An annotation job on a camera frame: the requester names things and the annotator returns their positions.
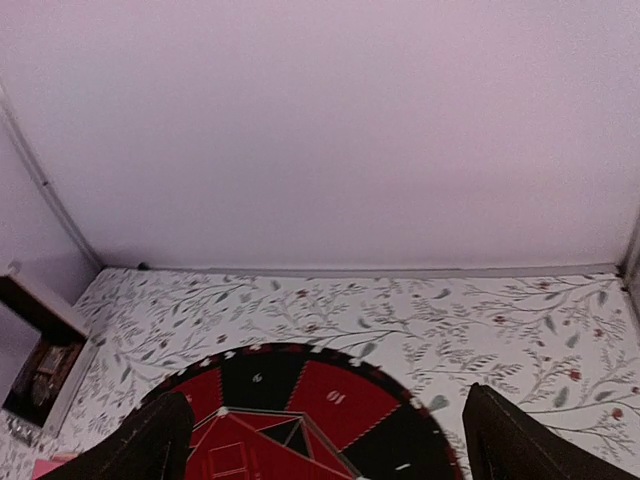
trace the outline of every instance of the leaf print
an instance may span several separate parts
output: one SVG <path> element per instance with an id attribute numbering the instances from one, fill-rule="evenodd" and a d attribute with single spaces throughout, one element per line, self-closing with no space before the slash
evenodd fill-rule
<path id="1" fill-rule="evenodd" d="M 553 406 L 556 408 L 564 407 L 569 397 L 569 387 L 562 387 L 556 398 L 553 399 Z"/>
<path id="2" fill-rule="evenodd" d="M 127 379 L 130 373 L 131 373 L 131 367 L 127 365 L 127 368 L 124 369 L 124 372 L 122 372 L 122 376 L 120 377 L 120 383 L 123 383 Z"/>
<path id="3" fill-rule="evenodd" d="M 371 328 L 371 325 L 365 322 L 364 318 L 362 317 L 358 317 L 358 325 L 360 325 L 362 328 Z"/>
<path id="4" fill-rule="evenodd" d="M 551 318 L 551 315 L 547 315 L 546 317 L 544 317 L 544 326 L 557 335 L 556 325 L 555 323 L 553 323 L 553 319 Z"/>
<path id="5" fill-rule="evenodd" d="M 604 392 L 600 392 L 599 394 L 597 394 L 594 398 L 594 400 L 596 402 L 601 402 L 602 400 L 604 400 L 607 397 L 610 397 L 611 394 L 615 393 L 613 390 L 605 390 Z"/>
<path id="6" fill-rule="evenodd" d="M 451 290 L 449 290 L 448 288 L 443 288 L 442 292 L 440 292 L 438 295 L 433 297 L 433 299 L 442 300 L 443 298 L 448 297 L 449 295 L 451 295 Z"/>
<path id="7" fill-rule="evenodd" d="M 578 343 L 578 340 L 580 340 L 580 333 L 576 332 L 567 339 L 565 345 L 569 348 L 573 348 Z"/>
<path id="8" fill-rule="evenodd" d="M 377 345 L 373 342 L 367 343 L 360 352 L 360 358 L 364 358 L 376 349 Z"/>
<path id="9" fill-rule="evenodd" d="M 609 294 L 604 290 L 600 290 L 598 292 L 598 305 L 600 305 L 601 307 L 604 306 L 604 304 L 607 303 L 608 298 Z"/>
<path id="10" fill-rule="evenodd" d="M 427 410 L 430 412 L 435 412 L 436 410 L 441 410 L 449 406 L 449 400 L 444 395 L 436 395 L 433 397 L 431 402 L 429 402 L 429 406 Z"/>
<path id="11" fill-rule="evenodd" d="M 220 294 L 220 296 L 218 297 L 218 299 L 216 300 L 216 303 L 220 303 L 221 301 L 223 301 L 228 296 L 229 296 L 229 292 L 222 292 Z"/>

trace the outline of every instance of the round game board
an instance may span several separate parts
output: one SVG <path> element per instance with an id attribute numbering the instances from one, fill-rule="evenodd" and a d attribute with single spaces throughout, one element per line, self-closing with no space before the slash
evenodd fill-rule
<path id="1" fill-rule="evenodd" d="M 429 411 L 378 368 L 274 343 L 213 355 L 167 378 L 196 417 L 186 480 L 462 479 Z"/>

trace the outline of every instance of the red and black circular mat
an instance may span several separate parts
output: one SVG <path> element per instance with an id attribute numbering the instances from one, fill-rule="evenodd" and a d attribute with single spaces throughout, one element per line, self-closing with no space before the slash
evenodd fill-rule
<path id="1" fill-rule="evenodd" d="M 143 400 L 186 395 L 186 480 L 462 479 L 440 426 L 411 393 L 344 353 L 274 343 L 214 355 Z"/>

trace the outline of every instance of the red triangle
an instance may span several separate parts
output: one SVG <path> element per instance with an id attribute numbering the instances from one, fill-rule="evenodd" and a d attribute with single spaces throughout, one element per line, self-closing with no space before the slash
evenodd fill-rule
<path id="1" fill-rule="evenodd" d="M 309 442 L 311 457 L 321 465 L 343 475 L 351 477 L 352 473 L 342 464 L 338 455 L 330 450 L 325 443 L 303 424 L 304 433 Z"/>
<path id="2" fill-rule="evenodd" d="M 271 415 L 234 411 L 232 411 L 231 414 L 255 430 L 264 430 L 265 428 L 275 427 L 281 423 L 293 422 L 300 419 L 299 415 Z"/>

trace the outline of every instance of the circular board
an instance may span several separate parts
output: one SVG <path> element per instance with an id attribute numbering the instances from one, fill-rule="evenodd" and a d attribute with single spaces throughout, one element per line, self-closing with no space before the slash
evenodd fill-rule
<path id="1" fill-rule="evenodd" d="M 186 480 L 461 480 L 440 426 L 380 369 L 328 348 L 253 345 L 168 377 L 195 414 Z"/>

